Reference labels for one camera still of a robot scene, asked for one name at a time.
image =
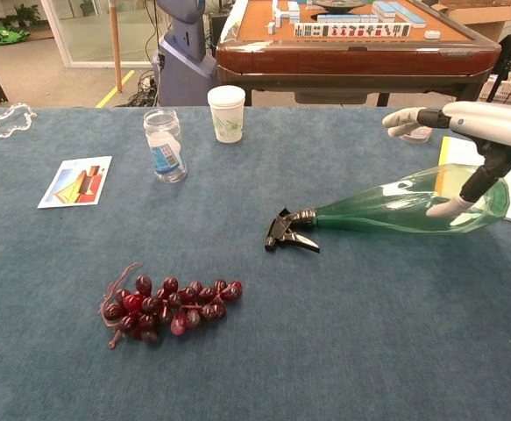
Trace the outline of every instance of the glass door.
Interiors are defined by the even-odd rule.
[[[66,66],[113,65],[108,0],[42,0],[46,16]],[[150,67],[157,51],[153,0],[117,0],[122,65]],[[158,9],[159,36],[169,16]]]

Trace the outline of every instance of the blue tablecloth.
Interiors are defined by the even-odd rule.
[[[144,110],[37,112],[0,139],[0,420],[511,420],[511,222],[263,247],[284,205],[434,167],[442,132],[412,146],[385,109],[253,108],[223,145],[208,109],[179,109],[189,174],[167,185]],[[37,209],[63,160],[103,155],[98,205]],[[156,287],[223,277],[244,295],[213,325],[111,351],[98,305],[134,261]]]

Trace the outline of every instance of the grape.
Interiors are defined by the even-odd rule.
[[[140,334],[140,329],[139,328],[136,328],[135,330],[132,331],[132,337],[135,340],[142,340],[142,335]]]
[[[126,309],[119,303],[112,303],[103,311],[103,315],[107,320],[117,320],[127,313]]]
[[[160,299],[156,296],[148,296],[142,302],[142,311],[144,313],[154,313],[160,307]]]
[[[171,294],[172,292],[177,292],[177,289],[179,289],[179,283],[177,282],[177,278],[168,276],[164,280],[162,287],[167,291],[168,294]]]
[[[216,279],[216,281],[214,282],[214,289],[216,290],[217,293],[226,288],[226,286],[227,286],[226,281],[224,279]]]
[[[136,318],[136,316],[129,314],[128,316],[124,316],[123,318],[121,318],[121,321],[118,322],[117,328],[122,333],[128,333],[132,329],[134,329],[137,322],[138,319]]]
[[[244,287],[240,281],[232,281],[230,282],[230,285],[232,287],[236,287],[237,289],[239,289],[239,295],[241,295],[241,293],[244,292]]]
[[[169,325],[174,318],[171,309],[167,304],[162,304],[160,307],[160,322],[163,325]]]
[[[223,318],[226,315],[226,308],[221,304],[211,304],[210,307],[216,314],[216,318]]]
[[[156,297],[158,297],[160,300],[167,300],[169,294],[171,293],[167,289],[162,287],[158,289],[158,292],[156,292]]]
[[[128,311],[138,311],[142,308],[143,301],[144,296],[141,294],[130,294],[124,298],[123,305]]]
[[[216,296],[216,290],[212,287],[203,288],[201,292],[199,292],[199,298],[205,303],[209,303],[214,300]]]
[[[195,329],[201,323],[201,315],[197,310],[189,310],[187,312],[187,327]]]
[[[119,304],[124,305],[124,298],[130,294],[131,292],[128,289],[118,289],[117,292],[115,292],[115,300],[117,300]]]
[[[189,287],[192,288],[197,295],[199,295],[202,291],[202,284],[198,281],[192,281],[189,284]]]
[[[235,301],[241,296],[241,289],[234,285],[229,285],[222,293],[220,293],[220,296],[223,300],[226,301]]]
[[[150,296],[152,294],[152,280],[146,276],[141,275],[136,278],[136,290],[143,296]]]
[[[184,289],[179,290],[179,295],[181,296],[181,302],[183,304],[191,303],[196,298],[196,292],[194,289],[190,287],[186,287]]]
[[[171,333],[179,336],[187,330],[187,315],[183,311],[177,311],[171,321]]]
[[[154,330],[143,330],[143,331],[140,331],[140,335],[142,336],[142,339],[145,341],[145,342],[149,342],[149,343],[153,343],[153,342],[158,342],[158,335],[156,334],[156,332]]]
[[[140,326],[142,331],[151,331],[156,327],[156,319],[150,314],[143,314],[138,319],[138,326]]]
[[[206,304],[201,308],[201,316],[207,320],[214,320],[216,318],[216,313],[211,305]]]
[[[171,307],[180,307],[181,306],[181,295],[177,292],[172,292],[167,298],[167,303]]]

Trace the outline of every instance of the jar label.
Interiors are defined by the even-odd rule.
[[[179,152],[181,145],[169,133],[156,133],[150,137],[148,143],[152,151],[155,171],[158,174],[168,174],[181,165]]]

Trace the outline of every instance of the brown table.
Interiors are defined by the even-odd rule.
[[[426,27],[412,28],[406,38],[296,38],[289,23],[267,33],[271,0],[238,0],[216,49],[219,81],[248,94],[252,89],[294,92],[302,103],[343,103],[348,96],[373,92],[380,93],[378,105],[386,105],[392,92],[477,99],[500,46],[416,0],[398,3],[424,19]],[[279,6],[286,11],[286,0]],[[320,12],[325,11],[301,4],[301,22],[315,23]],[[351,13],[373,14],[372,5]],[[441,38],[426,40],[426,30],[439,31]]]

